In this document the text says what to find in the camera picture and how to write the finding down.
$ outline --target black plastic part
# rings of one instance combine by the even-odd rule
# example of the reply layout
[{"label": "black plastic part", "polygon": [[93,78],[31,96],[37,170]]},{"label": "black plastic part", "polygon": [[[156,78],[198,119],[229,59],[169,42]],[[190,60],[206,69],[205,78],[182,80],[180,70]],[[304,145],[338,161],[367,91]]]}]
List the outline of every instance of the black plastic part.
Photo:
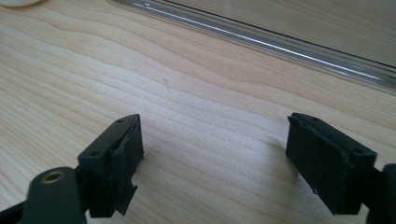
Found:
[{"label": "black plastic part", "polygon": [[136,187],[131,178],[143,159],[139,115],[111,124],[78,156],[78,175],[88,181],[91,217],[125,215]]},{"label": "black plastic part", "polygon": [[382,197],[390,223],[396,223],[396,164],[386,165],[382,173]]},{"label": "black plastic part", "polygon": [[33,179],[23,209],[22,224],[85,222],[74,169],[55,168]]},{"label": "black plastic part", "polygon": [[377,176],[365,204],[370,208],[367,223],[396,223],[396,164],[388,164]]},{"label": "black plastic part", "polygon": [[333,214],[358,214],[376,153],[320,119],[289,121],[287,157]]},{"label": "black plastic part", "polygon": [[1,224],[19,223],[22,219],[23,207],[24,207],[24,202],[18,203],[0,212],[0,223]]}]

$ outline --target circular hole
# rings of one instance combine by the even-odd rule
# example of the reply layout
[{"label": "circular hole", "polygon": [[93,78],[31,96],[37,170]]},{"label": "circular hole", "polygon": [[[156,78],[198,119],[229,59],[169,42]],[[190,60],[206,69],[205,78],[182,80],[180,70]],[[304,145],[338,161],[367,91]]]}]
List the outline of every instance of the circular hole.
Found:
[{"label": "circular hole", "polygon": [[41,183],[52,184],[52,183],[55,183],[56,181],[62,179],[63,177],[64,177],[64,172],[54,171],[54,172],[44,175],[43,178],[41,179]]},{"label": "circular hole", "polygon": [[355,153],[363,153],[363,150],[361,150],[360,148],[355,148],[355,149],[353,149],[353,151]]},{"label": "circular hole", "polygon": [[100,155],[100,151],[93,151],[90,153],[91,156],[99,156]]}]

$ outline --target wooden table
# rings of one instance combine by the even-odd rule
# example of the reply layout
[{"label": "wooden table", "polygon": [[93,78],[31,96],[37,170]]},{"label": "wooden table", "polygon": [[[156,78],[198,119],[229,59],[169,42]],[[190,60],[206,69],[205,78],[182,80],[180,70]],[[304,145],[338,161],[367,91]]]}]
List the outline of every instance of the wooden table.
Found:
[{"label": "wooden table", "polygon": [[396,97],[104,0],[0,9],[0,210],[115,119],[140,114],[126,217],[90,223],[364,223],[334,217],[285,157],[293,111],[396,161]]}]

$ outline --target black mechanical arm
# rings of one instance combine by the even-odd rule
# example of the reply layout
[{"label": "black mechanical arm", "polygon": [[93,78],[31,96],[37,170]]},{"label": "black mechanical arm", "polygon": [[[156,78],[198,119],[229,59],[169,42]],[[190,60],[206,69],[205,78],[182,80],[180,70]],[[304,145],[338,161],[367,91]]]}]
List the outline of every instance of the black mechanical arm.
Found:
[{"label": "black mechanical arm", "polygon": [[0,223],[86,223],[91,217],[125,215],[137,186],[131,182],[143,159],[139,115],[116,120],[78,156],[78,167],[36,176],[27,199],[0,213]]},{"label": "black mechanical arm", "polygon": [[370,224],[396,224],[396,164],[380,172],[376,153],[324,121],[293,113],[286,156],[333,214],[356,215],[364,203]]},{"label": "black mechanical arm", "polygon": [[[356,215],[364,203],[368,224],[396,224],[396,164],[380,172],[376,153],[324,121],[293,113],[286,155],[333,214]],[[143,159],[140,118],[116,120],[79,156],[76,169],[38,175],[26,202],[0,213],[0,223],[86,223],[91,217],[125,215]]]}]

